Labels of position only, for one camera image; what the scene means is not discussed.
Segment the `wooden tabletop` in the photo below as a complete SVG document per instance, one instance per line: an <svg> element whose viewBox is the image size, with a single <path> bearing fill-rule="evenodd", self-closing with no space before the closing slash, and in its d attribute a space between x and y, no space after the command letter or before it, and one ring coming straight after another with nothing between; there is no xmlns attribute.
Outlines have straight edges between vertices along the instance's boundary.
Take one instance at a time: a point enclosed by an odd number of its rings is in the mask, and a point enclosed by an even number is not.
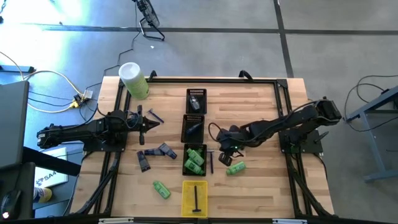
<svg viewBox="0 0 398 224"><path fill-rule="evenodd" d="M301 78L287 80L294 109L308 101L304 81ZM113 110L118 83L119 77L104 77L98 100L99 109L103 113ZM294 217L286 161L280 152L278 135L275 134L259 147L245 148L244 157L234 159L233 164L244 161L247 169L237 175L226 176L226 166L217 159L220 154L219 144L209 137L207 130L210 122L228 129L232 124L240 126L256 120L278 118L274 89L271 85L151 83L149 88L150 94L145 100L131 100L130 110L136 111L137 105L142 105L144 111L153 108L165 123L145 134L143 146L139 145L138 133L129 133L126 150L122 154L119 166L113 217L180 217L183 180L208 181L208 217ZM208 150L215 150L215 172L211 174L208 164L206 177L182 175L183 143L180 139L187 88L207 89L204 144L207 144ZM121 109L124 106L125 96L126 89ZM151 115L146 115L149 119L155 120ZM217 135L218 130L213 127L211 132ZM136 152L159 147L163 142L175 151L176 160L168 156L147 156L152 169L142 173ZM84 160L71 212L81 208L97 188L103 157L104 153L95 152ZM324 208L333 213L321 162L311 154L303 154L303 164L309 189ZM152 186L154 180L165 184L172 193L170 198L164 200L154 190ZM106 204L108 187L104 192L102 207ZM302 193L299 190L298 196L300 207L304 210Z"/></svg>

